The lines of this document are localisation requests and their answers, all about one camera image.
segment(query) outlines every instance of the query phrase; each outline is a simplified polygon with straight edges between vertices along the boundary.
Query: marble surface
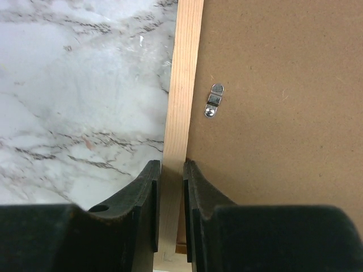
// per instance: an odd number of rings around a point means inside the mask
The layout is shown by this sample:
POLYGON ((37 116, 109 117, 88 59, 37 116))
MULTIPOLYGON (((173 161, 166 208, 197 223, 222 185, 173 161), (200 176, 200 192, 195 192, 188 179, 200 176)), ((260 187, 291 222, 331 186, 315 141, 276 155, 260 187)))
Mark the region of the marble surface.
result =
POLYGON ((84 209, 162 158, 176 0, 0 0, 0 204, 84 209))

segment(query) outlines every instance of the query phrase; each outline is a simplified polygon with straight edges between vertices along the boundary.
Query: wooden frame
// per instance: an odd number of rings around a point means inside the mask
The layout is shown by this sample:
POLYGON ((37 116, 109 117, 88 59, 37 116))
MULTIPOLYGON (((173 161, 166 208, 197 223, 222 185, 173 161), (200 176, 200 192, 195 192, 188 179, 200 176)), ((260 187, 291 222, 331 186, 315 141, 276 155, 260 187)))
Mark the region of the wooden frame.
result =
POLYGON ((191 271, 176 254, 176 234, 187 154, 193 89, 204 0, 179 0, 162 163, 159 251, 154 269, 191 271))

